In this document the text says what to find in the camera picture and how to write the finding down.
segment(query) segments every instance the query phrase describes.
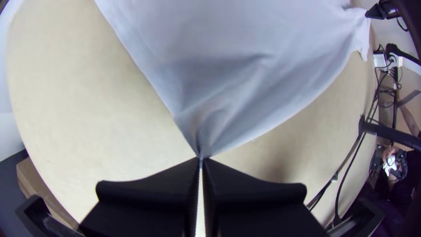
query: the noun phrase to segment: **white fabric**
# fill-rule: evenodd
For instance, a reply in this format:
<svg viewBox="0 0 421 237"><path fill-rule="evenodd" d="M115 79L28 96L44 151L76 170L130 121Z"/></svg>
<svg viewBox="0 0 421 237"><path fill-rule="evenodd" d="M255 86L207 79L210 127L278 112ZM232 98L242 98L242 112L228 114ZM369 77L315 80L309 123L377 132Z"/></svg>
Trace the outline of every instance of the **white fabric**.
<svg viewBox="0 0 421 237"><path fill-rule="evenodd" d="M25 148L14 120L6 83L7 32L22 2L9 0L0 14L0 161Z"/></svg>
<svg viewBox="0 0 421 237"><path fill-rule="evenodd" d="M266 133L319 96L351 52L364 9L333 0L96 0L195 152Z"/></svg>

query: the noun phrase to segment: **beige circular panel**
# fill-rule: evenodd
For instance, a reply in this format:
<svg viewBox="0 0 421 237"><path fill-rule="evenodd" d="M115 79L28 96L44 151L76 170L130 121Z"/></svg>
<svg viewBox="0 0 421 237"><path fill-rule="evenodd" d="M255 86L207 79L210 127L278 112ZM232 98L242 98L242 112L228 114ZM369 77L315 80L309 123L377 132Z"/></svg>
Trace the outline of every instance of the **beige circular panel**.
<svg viewBox="0 0 421 237"><path fill-rule="evenodd" d="M25 146L81 221L101 180L136 180L195 156L91 0L28 0L7 46L7 79Z"/></svg>
<svg viewBox="0 0 421 237"><path fill-rule="evenodd" d="M374 91L371 72L352 54L311 105L213 159L260 179L304 183L309 201L357 137ZM77 221L96 204L98 181L140 179L195 156L93 0L27 0L10 29L7 79L31 159ZM367 177L374 144L368 136L350 170L342 211ZM322 223L331 218L338 185L313 212Z"/></svg>

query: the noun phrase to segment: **white wall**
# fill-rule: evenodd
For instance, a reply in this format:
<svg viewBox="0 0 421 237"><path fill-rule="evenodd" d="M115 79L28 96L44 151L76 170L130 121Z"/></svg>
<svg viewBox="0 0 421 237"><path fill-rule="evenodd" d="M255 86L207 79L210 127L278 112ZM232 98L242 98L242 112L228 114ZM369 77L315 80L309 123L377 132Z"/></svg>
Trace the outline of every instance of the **white wall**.
<svg viewBox="0 0 421 237"><path fill-rule="evenodd" d="M378 3L378 0L360 0L361 6L367 10L376 3ZM402 26L406 28L403 19L399 18L399 21ZM396 19L371 19L371 25L373 26L374 33L376 34L377 43L380 43L383 46L386 46L388 43L394 43L402 51L418 58L410 33L403 31L396 22Z"/></svg>
<svg viewBox="0 0 421 237"><path fill-rule="evenodd" d="M361 5L370 9L378 0L360 0ZM403 27L406 27L402 18L399 18ZM396 44L402 51L418 58L415 50L414 43L409 32L403 31L396 22L396 19L392 20L371 20L374 32L376 34L376 43L386 46L387 43ZM401 81L402 89L400 92L401 98L404 98L413 90L421 90L421 76L414 73L413 71L402 68L399 69L400 73L403 72L403 78ZM416 96L413 100L406 104L408 110L412 113L417 124L421 127L421 95ZM398 110L396 128L406 133L410 133L409 129L402 117L402 113Z"/></svg>
<svg viewBox="0 0 421 237"><path fill-rule="evenodd" d="M24 149L12 113L5 70L7 29L22 1L9 0L0 14L0 161Z"/></svg>

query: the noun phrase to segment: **cardboard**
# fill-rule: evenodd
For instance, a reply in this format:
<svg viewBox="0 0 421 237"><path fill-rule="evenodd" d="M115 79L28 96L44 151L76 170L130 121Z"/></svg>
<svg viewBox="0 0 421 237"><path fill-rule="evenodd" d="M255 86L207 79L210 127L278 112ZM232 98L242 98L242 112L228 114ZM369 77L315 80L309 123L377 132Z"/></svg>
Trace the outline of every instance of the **cardboard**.
<svg viewBox="0 0 421 237"><path fill-rule="evenodd" d="M64 209L64 207L54 197L43 179L37 172L34 164L30 158L26 158L16 165L16 172L18 174L18 184L25 195L29 198L32 195L38 195L44 199L51 215L63 225L77 229L78 223L76 220Z"/></svg>

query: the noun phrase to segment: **gray floor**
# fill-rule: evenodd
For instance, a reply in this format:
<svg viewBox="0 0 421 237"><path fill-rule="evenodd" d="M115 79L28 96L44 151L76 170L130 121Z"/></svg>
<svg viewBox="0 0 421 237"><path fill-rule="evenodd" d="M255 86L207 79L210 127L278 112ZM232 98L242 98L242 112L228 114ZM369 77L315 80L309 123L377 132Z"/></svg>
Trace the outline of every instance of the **gray floor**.
<svg viewBox="0 0 421 237"><path fill-rule="evenodd" d="M16 164L27 157L28 153L23 150L0 162L0 190L2 190L0 194L0 229L5 237L32 236L14 212L26 201L18 186Z"/></svg>

